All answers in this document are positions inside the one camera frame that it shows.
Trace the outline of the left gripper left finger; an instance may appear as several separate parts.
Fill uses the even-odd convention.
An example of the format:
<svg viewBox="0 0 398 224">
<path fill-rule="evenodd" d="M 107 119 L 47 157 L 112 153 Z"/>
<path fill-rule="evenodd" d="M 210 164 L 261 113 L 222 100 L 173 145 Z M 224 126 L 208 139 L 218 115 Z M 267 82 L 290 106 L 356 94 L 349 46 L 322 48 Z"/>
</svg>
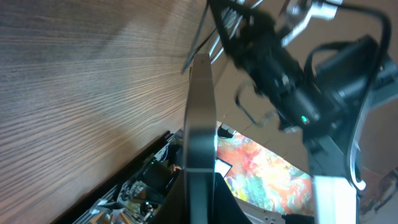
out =
<svg viewBox="0 0 398 224">
<path fill-rule="evenodd" d="M 187 222 L 185 206 L 185 180 L 184 173 L 181 172 L 149 224 L 184 224 Z"/>
</svg>

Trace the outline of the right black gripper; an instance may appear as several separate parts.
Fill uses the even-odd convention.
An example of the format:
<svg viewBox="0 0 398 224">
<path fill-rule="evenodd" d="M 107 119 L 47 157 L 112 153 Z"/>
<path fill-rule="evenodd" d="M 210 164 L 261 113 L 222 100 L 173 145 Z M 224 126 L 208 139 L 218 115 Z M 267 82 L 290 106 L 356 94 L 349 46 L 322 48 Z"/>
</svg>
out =
<svg viewBox="0 0 398 224">
<path fill-rule="evenodd" d="M 218 37 L 210 55 L 233 59 L 254 81 L 257 92 L 280 103 L 299 82 L 299 64 L 282 47 L 272 15 L 243 1 L 209 1 Z"/>
</svg>

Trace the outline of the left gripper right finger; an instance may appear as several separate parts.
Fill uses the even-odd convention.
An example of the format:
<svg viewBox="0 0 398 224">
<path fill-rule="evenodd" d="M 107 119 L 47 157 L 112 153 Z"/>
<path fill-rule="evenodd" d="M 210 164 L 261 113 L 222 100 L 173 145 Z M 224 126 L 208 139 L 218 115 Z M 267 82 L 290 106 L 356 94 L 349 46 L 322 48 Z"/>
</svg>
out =
<svg viewBox="0 0 398 224">
<path fill-rule="evenodd" d="M 215 174 L 214 223 L 251 224 L 220 173 Z"/>
</svg>

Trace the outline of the blue Galaxy smartphone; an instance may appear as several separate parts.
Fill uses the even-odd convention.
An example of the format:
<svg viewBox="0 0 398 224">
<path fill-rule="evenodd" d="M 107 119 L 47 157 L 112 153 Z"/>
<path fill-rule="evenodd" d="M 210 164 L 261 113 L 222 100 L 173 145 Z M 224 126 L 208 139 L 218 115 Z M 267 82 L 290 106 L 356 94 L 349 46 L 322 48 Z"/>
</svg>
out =
<svg viewBox="0 0 398 224">
<path fill-rule="evenodd" d="M 185 201 L 190 223 L 213 218 L 216 103 L 210 57 L 194 56 L 184 119 Z"/>
</svg>

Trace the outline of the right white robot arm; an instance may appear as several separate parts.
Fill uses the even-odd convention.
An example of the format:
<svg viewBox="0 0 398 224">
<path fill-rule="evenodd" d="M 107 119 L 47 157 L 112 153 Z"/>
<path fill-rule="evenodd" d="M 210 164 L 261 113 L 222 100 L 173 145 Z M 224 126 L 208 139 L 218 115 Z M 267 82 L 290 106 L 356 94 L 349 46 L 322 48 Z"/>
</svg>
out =
<svg viewBox="0 0 398 224">
<path fill-rule="evenodd" d="M 302 131 L 312 176 L 317 223 L 357 223 L 361 177 L 359 139 L 369 110 L 397 95 L 387 50 L 391 21 L 380 10 L 341 1 L 287 1 L 282 25 L 266 12 L 232 1 L 210 1 L 224 52 L 250 77 L 250 85 L 275 108 L 279 129 Z M 308 56 L 301 67 L 286 46 L 313 17 L 337 10 L 373 16 L 380 41 L 370 36 L 319 45 L 335 54 L 318 69 Z"/>
</svg>

